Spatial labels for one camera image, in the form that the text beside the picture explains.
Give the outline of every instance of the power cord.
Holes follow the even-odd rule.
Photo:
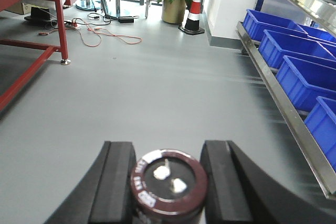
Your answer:
[[[65,23],[68,26],[66,28],[66,30],[76,30],[79,33],[80,39],[83,42],[83,44],[88,46],[88,47],[98,47],[102,42],[101,35],[105,35],[105,36],[109,36],[109,37],[117,37],[120,40],[122,40],[125,44],[128,44],[128,45],[135,45],[135,44],[139,44],[139,43],[142,42],[142,38],[140,38],[140,37],[128,36],[128,35],[116,35],[116,34],[111,33],[110,31],[108,31],[107,29],[101,28],[101,27],[92,28],[91,25],[96,25],[96,24],[88,23],[85,20],[83,20],[82,18],[73,18],[71,21],[66,21]],[[78,25],[85,25],[88,31],[91,31],[96,36],[98,36],[99,42],[97,44],[94,44],[94,45],[86,43],[85,40],[84,40],[82,32],[80,31],[80,29],[78,29]],[[39,32],[38,34],[41,35],[41,36],[47,36],[49,34],[52,34],[52,33],[56,32],[56,31],[58,31],[58,29],[53,29],[49,32]],[[128,42],[124,38],[136,39],[137,41]]]

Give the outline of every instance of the black cable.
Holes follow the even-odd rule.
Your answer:
[[[86,23],[86,24],[84,24],[84,23],[77,22],[78,19],[80,20],[80,18],[73,18],[72,21],[76,22],[79,25],[93,25],[93,26],[107,26],[107,25],[110,25],[112,21],[114,21],[114,20],[110,19],[109,21],[103,20],[105,22],[105,24],[95,24],[95,23]]]

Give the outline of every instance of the traffic cone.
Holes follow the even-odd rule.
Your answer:
[[[188,19],[185,23],[185,26],[180,25],[178,28],[189,35],[203,34],[204,29],[199,27],[200,12],[201,12],[201,0],[193,0],[191,3]]]

